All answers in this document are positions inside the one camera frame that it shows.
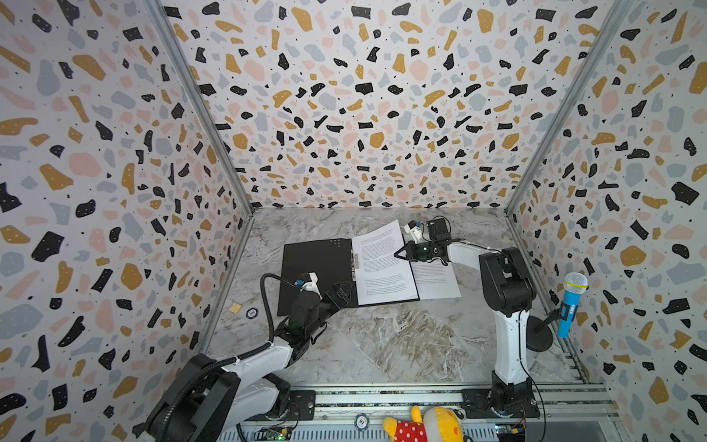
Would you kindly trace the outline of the orange folder black inside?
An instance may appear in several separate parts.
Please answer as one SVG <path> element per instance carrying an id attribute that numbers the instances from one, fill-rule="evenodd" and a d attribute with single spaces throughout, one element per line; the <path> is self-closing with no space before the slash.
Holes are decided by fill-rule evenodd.
<path id="1" fill-rule="evenodd" d="M 332 285 L 355 282 L 351 239 L 321 239 L 287 244 L 281 278 L 289 282 L 306 273 L 316 273 L 320 294 Z"/>

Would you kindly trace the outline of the white text sheet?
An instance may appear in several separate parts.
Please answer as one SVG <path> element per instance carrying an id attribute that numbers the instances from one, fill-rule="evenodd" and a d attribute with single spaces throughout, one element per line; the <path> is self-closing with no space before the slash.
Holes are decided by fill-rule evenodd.
<path id="1" fill-rule="evenodd" d="M 404 250 L 400 223 L 351 238 L 353 279 L 359 307 L 419 301 L 411 264 L 394 256 Z"/>
<path id="2" fill-rule="evenodd" d="M 460 286 L 451 264 L 412 263 L 420 300 L 460 298 Z"/>

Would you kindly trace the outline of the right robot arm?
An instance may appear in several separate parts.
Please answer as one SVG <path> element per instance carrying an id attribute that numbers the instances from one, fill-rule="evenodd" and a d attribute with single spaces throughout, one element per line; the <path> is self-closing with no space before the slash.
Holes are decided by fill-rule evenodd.
<path id="1" fill-rule="evenodd" d="M 396 258 L 409 263 L 454 263 L 481 273 L 482 294 L 495 315 L 496 336 L 486 407 L 498 415 L 513 414 L 533 399 L 534 386 L 527 369 L 527 327 L 536 292 L 520 250 L 454 239 L 443 215 L 425 223 L 411 221 L 404 231 L 412 238 L 394 253 Z"/>

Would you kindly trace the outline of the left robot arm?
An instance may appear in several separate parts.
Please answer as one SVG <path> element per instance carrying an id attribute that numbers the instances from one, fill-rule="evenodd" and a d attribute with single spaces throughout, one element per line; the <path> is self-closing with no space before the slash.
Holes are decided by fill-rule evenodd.
<path id="1" fill-rule="evenodd" d="M 269 322 L 269 338 L 242 355 L 215 360 L 192 357 L 145 422 L 156 441 L 216 441 L 230 427 L 255 416 L 279 419 L 291 403 L 291 385 L 278 371 L 292 366 L 326 330 L 328 320 L 355 302 L 352 282 L 320 291 L 313 280 L 292 283 L 291 313 Z"/>

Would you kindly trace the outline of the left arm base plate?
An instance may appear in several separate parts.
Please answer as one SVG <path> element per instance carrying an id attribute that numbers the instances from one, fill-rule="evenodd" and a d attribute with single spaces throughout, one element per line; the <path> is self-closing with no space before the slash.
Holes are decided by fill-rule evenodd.
<path id="1" fill-rule="evenodd" d="M 274 406 L 264 416 L 271 421 L 312 421 L 315 414 L 316 398 L 315 390 L 279 392 Z"/>

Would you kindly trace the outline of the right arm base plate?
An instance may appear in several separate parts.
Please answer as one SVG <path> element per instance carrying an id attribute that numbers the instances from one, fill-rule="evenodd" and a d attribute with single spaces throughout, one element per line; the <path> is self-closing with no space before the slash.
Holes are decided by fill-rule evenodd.
<path id="1" fill-rule="evenodd" d="M 506 394 L 497 388 L 464 389 L 461 397 L 460 405 L 468 419 L 541 417 L 539 403 L 529 390 Z"/>

